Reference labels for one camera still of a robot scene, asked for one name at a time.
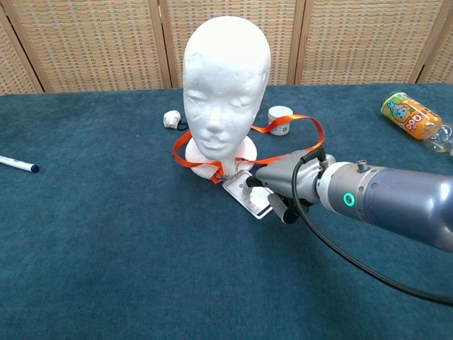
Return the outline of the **woven bamboo screen panel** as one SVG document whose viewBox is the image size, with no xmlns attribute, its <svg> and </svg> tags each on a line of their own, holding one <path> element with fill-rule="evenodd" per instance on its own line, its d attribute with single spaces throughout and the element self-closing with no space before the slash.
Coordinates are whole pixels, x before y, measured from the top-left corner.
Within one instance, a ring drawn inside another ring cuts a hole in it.
<svg viewBox="0 0 453 340">
<path fill-rule="evenodd" d="M 0 2 L 0 96 L 42 92 L 41 84 Z"/>
<path fill-rule="evenodd" d="M 237 16 L 256 24 L 271 52 L 270 85 L 293 84 L 303 0 L 159 0 L 171 84 L 183 86 L 183 55 L 202 23 Z"/>
<path fill-rule="evenodd" d="M 414 84 L 453 0 L 302 0 L 294 83 Z"/>
<path fill-rule="evenodd" d="M 453 84 L 453 9 L 426 59 L 418 83 Z"/>
<path fill-rule="evenodd" d="M 159 0 L 0 0 L 41 93 L 172 86 Z"/>
</svg>

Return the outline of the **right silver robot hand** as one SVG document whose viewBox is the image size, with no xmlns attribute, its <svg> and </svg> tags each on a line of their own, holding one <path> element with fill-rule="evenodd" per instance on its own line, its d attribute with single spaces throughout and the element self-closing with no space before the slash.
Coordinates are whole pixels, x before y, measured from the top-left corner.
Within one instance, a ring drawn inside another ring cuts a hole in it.
<svg viewBox="0 0 453 340">
<path fill-rule="evenodd" d="M 249 192 L 253 191 L 255 187 L 269 188 L 272 193 L 268 195 L 268 202 L 282 222 L 287 224 L 292 224 L 299 217 L 292 197 L 292 173 L 297 162 L 301 158 L 305 158 L 307 154 L 301 150 L 287 154 L 257 170 L 254 175 L 246 179 L 244 185 L 244 189 Z M 314 157 L 299 168 L 297 195 L 304 212 L 320 201 L 316 191 L 317 181 L 323 171 L 335 162 L 334 156 L 327 154 L 324 162 L 320 162 L 318 157 Z"/>
</svg>

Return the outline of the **orange juice plastic bottle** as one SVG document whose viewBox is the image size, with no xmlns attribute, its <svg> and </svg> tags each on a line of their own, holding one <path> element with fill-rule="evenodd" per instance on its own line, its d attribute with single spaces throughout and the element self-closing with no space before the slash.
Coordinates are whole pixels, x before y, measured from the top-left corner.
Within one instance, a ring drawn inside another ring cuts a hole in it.
<svg viewBox="0 0 453 340">
<path fill-rule="evenodd" d="M 391 92 L 382 101 L 381 113 L 427 148 L 453 158 L 453 123 L 407 93 Z"/>
</svg>

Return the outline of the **white foam mannequin head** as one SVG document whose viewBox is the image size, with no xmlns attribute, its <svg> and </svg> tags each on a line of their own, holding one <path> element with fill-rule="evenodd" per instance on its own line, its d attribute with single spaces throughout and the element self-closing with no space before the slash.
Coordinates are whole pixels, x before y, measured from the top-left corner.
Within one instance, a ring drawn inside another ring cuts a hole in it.
<svg viewBox="0 0 453 340">
<path fill-rule="evenodd" d="M 257 149 L 248 137 L 270 73 L 270 47 L 258 26 L 221 16 L 190 36 L 183 58 L 183 105 L 191 138 L 185 159 L 210 179 L 219 161 L 224 174 L 249 170 Z"/>
</svg>

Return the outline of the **white marker with blue cap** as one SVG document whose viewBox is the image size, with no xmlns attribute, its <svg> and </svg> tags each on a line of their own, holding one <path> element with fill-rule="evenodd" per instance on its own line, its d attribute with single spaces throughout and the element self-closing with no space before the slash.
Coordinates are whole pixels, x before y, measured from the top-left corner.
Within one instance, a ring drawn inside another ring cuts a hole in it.
<svg viewBox="0 0 453 340">
<path fill-rule="evenodd" d="M 27 163 L 24 161 L 19 161 L 17 159 L 12 159 L 12 158 L 1 156 L 1 155 L 0 155 L 0 164 L 11 166 L 13 168 L 17 168 L 17 169 L 24 170 L 24 171 L 29 171 L 34 174 L 36 174 L 40 170 L 40 167 L 37 164 L 31 164 L 31 163 Z"/>
</svg>

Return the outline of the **small white toy figure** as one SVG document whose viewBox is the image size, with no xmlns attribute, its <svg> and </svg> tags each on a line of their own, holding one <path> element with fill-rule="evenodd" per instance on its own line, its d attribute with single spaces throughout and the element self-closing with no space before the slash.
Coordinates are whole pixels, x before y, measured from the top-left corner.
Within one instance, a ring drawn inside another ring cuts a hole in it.
<svg viewBox="0 0 453 340">
<path fill-rule="evenodd" d="M 188 124 L 181 120 L 181 114 L 177 110 L 170 110 L 164 113 L 163 124 L 165 128 L 171 128 L 178 131 L 188 129 Z"/>
</svg>

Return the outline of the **small white jar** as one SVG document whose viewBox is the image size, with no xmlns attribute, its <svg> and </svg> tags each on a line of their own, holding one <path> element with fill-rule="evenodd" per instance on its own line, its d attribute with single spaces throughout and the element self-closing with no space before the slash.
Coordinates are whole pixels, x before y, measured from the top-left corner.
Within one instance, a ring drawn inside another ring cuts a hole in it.
<svg viewBox="0 0 453 340">
<path fill-rule="evenodd" d="M 274 120 L 292 115 L 293 110 L 287 106 L 272 106 L 268 109 L 268 124 L 270 125 Z M 272 135 L 283 136 L 289 132 L 290 123 L 281 124 L 270 131 Z"/>
</svg>

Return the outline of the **teal carpet table cover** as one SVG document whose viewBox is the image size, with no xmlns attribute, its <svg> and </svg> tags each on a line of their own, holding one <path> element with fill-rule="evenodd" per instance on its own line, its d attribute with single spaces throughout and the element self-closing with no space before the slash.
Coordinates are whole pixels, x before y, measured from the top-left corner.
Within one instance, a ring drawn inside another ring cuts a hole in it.
<svg viewBox="0 0 453 340">
<path fill-rule="evenodd" d="M 172 155 L 179 89 L 0 96 L 0 340 L 453 340 L 453 307 Z"/>
</svg>

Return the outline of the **white ID card holder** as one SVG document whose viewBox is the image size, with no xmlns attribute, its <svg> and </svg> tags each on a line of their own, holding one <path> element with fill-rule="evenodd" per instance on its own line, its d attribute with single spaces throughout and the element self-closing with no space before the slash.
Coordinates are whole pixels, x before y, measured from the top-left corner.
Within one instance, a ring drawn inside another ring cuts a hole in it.
<svg viewBox="0 0 453 340">
<path fill-rule="evenodd" d="M 224 181 L 222 187 L 252 216 L 260 220 L 273 209 L 268 201 L 268 196 L 273 192 L 262 186 L 249 188 L 246 180 L 250 176 L 250 172 L 240 171 Z"/>
</svg>

